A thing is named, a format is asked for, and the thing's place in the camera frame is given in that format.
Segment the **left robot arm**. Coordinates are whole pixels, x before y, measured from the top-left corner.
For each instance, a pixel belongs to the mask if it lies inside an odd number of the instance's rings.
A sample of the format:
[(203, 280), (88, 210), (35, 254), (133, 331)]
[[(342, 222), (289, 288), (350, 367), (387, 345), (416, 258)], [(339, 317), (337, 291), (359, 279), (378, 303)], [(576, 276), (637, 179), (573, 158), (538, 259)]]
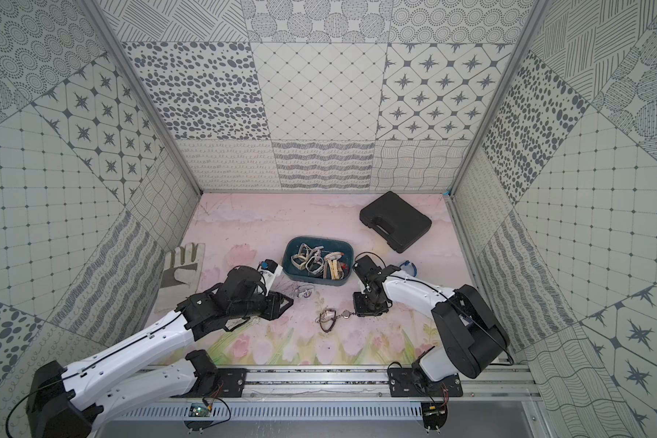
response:
[(199, 341), (234, 320), (279, 319), (294, 303), (272, 288), (283, 268), (272, 260), (236, 266), (226, 280), (193, 294), (148, 328), (81, 361), (51, 361), (34, 374), (26, 409), (32, 437), (87, 437), (104, 423), (169, 397), (202, 400), (232, 390), (204, 350), (146, 372), (144, 367)]

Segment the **dark brown gold watch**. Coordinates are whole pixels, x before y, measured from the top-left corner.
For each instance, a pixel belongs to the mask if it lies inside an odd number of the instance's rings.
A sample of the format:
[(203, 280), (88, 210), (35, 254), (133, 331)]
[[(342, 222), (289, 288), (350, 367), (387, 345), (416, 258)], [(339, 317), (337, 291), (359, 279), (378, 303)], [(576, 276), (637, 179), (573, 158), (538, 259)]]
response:
[(334, 308), (325, 308), (319, 313), (316, 322), (319, 324), (319, 328), (323, 333), (330, 333), (332, 332), (337, 319), (337, 310), (334, 310)]

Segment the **beige watch pair front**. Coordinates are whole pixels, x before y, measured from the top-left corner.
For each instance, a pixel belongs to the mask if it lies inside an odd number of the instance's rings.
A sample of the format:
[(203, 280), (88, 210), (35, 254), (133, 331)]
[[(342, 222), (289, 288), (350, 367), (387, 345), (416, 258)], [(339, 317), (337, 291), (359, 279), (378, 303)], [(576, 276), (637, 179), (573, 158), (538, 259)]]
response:
[(305, 270), (313, 256), (314, 249), (306, 244), (301, 244), (297, 253), (290, 257), (290, 262), (292, 266), (295, 266), (298, 270)]

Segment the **pink white watch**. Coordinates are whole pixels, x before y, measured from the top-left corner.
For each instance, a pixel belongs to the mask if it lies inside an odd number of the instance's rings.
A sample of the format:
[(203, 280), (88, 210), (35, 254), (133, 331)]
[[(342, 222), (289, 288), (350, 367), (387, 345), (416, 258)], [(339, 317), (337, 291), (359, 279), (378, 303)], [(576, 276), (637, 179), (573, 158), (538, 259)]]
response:
[(321, 263), (324, 260), (323, 246), (316, 246), (310, 252), (310, 260)]

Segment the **patterned white black watch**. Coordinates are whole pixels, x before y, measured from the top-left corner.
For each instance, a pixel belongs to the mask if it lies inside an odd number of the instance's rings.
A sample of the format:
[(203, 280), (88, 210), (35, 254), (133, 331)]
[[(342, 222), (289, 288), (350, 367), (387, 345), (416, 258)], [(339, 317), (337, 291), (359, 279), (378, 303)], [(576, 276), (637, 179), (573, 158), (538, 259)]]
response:
[(308, 261), (306, 265), (306, 270), (308, 273), (314, 277), (321, 277), (324, 273), (325, 261), (322, 258), (312, 259)]

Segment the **orange white watch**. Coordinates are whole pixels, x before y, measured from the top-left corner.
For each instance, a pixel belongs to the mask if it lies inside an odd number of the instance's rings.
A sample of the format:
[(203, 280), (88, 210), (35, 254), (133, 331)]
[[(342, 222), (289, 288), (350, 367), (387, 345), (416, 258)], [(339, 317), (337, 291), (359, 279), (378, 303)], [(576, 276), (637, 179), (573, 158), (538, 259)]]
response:
[(331, 252), (325, 255), (326, 260), (340, 260), (344, 254), (342, 252), (336, 251), (336, 252)]

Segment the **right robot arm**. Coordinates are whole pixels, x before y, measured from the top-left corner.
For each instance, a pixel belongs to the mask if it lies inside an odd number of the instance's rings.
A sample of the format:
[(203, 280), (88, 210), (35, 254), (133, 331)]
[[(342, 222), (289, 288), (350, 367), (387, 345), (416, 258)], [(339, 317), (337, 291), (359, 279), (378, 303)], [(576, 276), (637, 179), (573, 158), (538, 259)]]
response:
[(354, 262), (353, 272), (363, 284), (363, 291), (353, 294), (357, 316), (379, 317), (397, 303), (434, 321), (441, 345), (416, 360), (421, 379), (439, 383), (456, 374), (474, 379), (509, 354), (509, 336), (476, 288), (438, 287), (399, 266), (380, 268), (368, 255)]

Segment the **beige square face watch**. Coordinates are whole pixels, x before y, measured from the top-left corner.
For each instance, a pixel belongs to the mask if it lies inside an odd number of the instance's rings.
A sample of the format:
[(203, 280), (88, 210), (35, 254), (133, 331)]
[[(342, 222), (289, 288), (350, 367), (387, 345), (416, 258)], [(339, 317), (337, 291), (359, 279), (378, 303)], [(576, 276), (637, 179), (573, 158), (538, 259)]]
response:
[(337, 260), (330, 260), (328, 263), (330, 267), (330, 274), (333, 280), (341, 280), (343, 278), (341, 264)]

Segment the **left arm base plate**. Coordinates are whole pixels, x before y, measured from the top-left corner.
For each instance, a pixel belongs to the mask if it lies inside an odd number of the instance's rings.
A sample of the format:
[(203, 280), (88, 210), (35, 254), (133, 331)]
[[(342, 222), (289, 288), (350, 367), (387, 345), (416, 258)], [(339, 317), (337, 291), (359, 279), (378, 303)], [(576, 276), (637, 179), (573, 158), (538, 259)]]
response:
[(193, 372), (193, 386), (175, 398), (204, 398), (218, 397), (241, 398), (246, 385), (248, 369), (222, 368), (213, 372)]

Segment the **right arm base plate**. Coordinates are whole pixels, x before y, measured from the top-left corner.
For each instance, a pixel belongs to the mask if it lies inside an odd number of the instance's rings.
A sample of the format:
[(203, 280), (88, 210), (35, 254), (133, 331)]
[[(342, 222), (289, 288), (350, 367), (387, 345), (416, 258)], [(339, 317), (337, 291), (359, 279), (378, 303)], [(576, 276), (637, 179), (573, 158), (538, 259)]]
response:
[(387, 369), (390, 394), (393, 398), (462, 397), (464, 391), (458, 374), (450, 375), (441, 381), (431, 381), (420, 370), (407, 367)]

